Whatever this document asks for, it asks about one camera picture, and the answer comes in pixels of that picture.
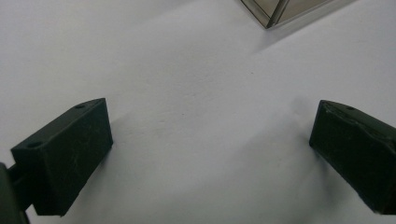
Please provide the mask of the clear plastic box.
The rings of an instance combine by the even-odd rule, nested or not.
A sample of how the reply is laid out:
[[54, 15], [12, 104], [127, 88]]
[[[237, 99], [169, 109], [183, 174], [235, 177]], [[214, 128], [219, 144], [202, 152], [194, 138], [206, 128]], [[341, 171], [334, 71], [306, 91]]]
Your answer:
[[357, 0], [240, 0], [265, 29], [288, 22], [314, 21]]

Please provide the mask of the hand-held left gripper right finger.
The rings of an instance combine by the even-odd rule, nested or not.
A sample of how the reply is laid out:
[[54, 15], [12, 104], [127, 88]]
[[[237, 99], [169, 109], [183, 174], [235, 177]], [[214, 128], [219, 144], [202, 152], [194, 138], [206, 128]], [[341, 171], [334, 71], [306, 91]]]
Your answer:
[[322, 100], [311, 146], [381, 215], [396, 215], [396, 128], [359, 109]]

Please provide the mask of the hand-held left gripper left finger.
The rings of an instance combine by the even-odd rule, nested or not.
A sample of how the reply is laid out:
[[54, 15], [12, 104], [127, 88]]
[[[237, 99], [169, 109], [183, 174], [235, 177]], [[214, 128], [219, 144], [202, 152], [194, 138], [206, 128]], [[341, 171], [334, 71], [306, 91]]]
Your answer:
[[104, 98], [68, 109], [11, 149], [21, 207], [65, 215], [112, 145]]

